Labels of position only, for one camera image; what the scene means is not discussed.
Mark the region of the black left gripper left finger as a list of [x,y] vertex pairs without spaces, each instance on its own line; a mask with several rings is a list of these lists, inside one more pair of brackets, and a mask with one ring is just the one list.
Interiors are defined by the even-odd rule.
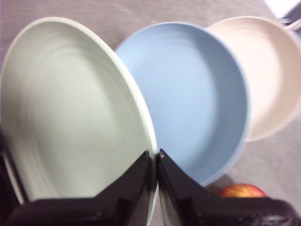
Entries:
[[93,198],[42,199],[12,209],[6,226],[144,226],[151,193],[147,151]]

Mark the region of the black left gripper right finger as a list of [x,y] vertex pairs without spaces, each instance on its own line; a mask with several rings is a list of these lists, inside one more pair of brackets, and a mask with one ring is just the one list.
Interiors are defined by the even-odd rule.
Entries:
[[166,226],[299,226],[287,202],[271,198],[226,198],[210,194],[160,150],[160,202]]

